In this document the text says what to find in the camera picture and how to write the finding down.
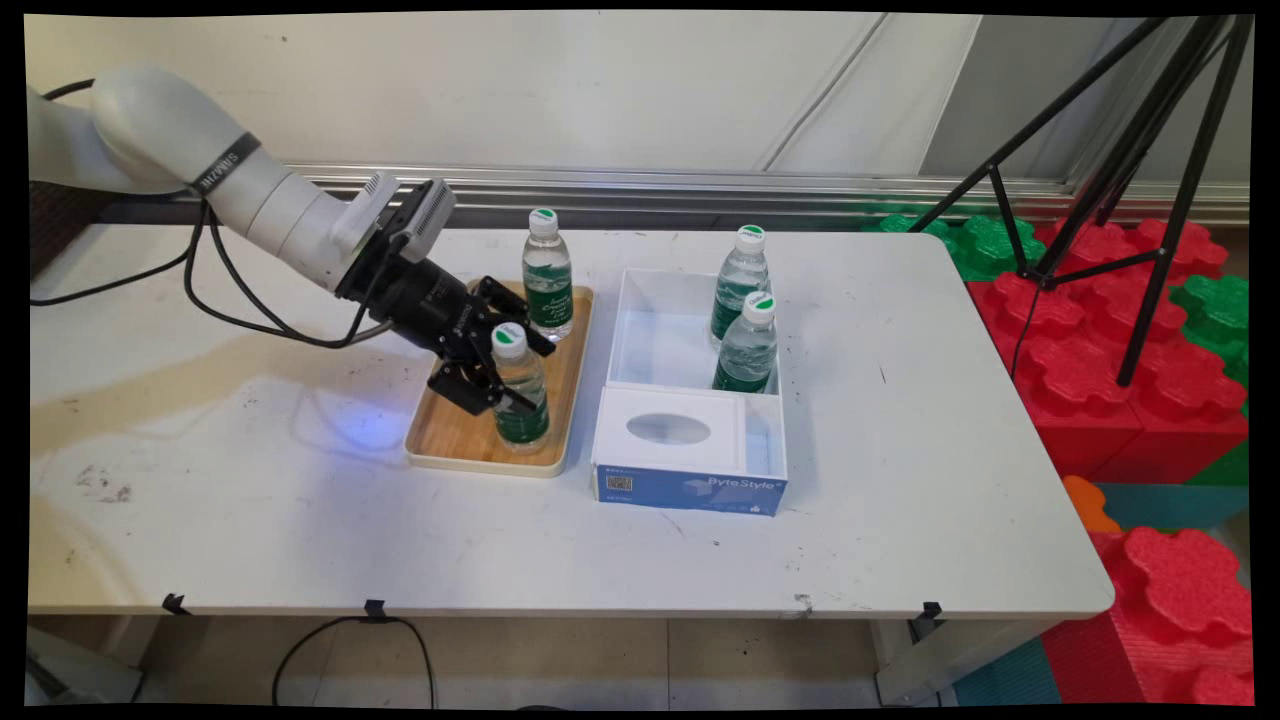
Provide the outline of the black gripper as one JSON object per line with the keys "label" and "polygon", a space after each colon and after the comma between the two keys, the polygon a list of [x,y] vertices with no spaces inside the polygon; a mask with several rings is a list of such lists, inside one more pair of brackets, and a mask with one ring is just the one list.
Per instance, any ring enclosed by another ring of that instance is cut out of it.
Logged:
{"label": "black gripper", "polygon": [[429,259],[403,256],[406,240],[375,238],[360,251],[337,286],[339,299],[366,309],[378,323],[443,359],[430,375],[430,391],[467,414],[488,411],[527,416],[538,402],[507,384],[493,363],[526,354],[552,355],[557,347],[532,328],[529,302],[492,277],[466,284]]}

